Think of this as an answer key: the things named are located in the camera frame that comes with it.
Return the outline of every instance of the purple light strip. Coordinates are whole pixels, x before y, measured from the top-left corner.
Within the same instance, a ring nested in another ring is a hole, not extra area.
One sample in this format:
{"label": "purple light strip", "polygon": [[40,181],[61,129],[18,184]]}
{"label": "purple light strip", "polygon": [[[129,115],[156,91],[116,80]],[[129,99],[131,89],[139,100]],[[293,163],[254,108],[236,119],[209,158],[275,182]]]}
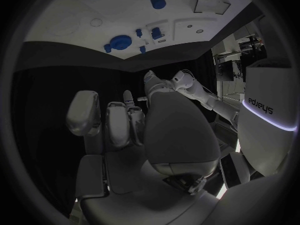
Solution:
{"label": "purple light strip", "polygon": [[261,119],[265,120],[269,124],[272,124],[272,125],[274,125],[275,127],[279,128],[279,129],[282,129],[282,130],[285,130],[285,131],[295,131],[297,129],[297,126],[295,126],[295,127],[284,127],[284,126],[280,126],[280,125],[276,124],[275,122],[272,122],[272,121],[268,120],[267,118],[263,117],[262,115],[258,114],[257,112],[252,110],[250,107],[248,107],[248,105],[246,105],[246,103],[245,103],[245,100],[242,101],[242,104],[251,113],[255,114],[256,116],[260,117]]}

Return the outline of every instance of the white robotic arm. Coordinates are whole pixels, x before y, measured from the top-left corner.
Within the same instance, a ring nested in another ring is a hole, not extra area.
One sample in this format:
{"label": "white robotic arm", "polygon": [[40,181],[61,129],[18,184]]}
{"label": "white robotic arm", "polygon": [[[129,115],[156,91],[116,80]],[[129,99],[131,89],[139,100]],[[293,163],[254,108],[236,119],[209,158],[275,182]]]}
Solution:
{"label": "white robotic arm", "polygon": [[217,114],[228,120],[232,124],[233,129],[237,131],[239,111],[229,104],[218,100],[218,96],[215,94],[205,92],[203,86],[190,73],[180,70],[172,80],[161,80],[157,78],[154,72],[149,71],[145,75],[144,81],[147,83],[152,79],[153,81],[157,80],[157,82],[149,89],[150,93],[147,93],[148,97],[155,91],[177,91],[189,99],[198,100],[206,109],[215,111]]}

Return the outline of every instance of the robotic arm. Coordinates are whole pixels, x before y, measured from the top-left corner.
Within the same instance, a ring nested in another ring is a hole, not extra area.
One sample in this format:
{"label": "robotic arm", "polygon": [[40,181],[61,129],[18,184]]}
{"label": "robotic arm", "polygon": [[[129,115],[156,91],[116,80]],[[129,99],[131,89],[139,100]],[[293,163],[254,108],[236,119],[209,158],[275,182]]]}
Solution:
{"label": "robotic arm", "polygon": [[205,92],[203,86],[189,72],[180,70],[172,80],[164,80],[149,71],[144,77],[144,82],[148,104],[150,104],[151,95],[155,92],[178,92],[189,99],[198,100],[206,109],[215,111],[228,120],[232,124],[232,128],[237,131],[239,111],[218,100],[215,94]]}

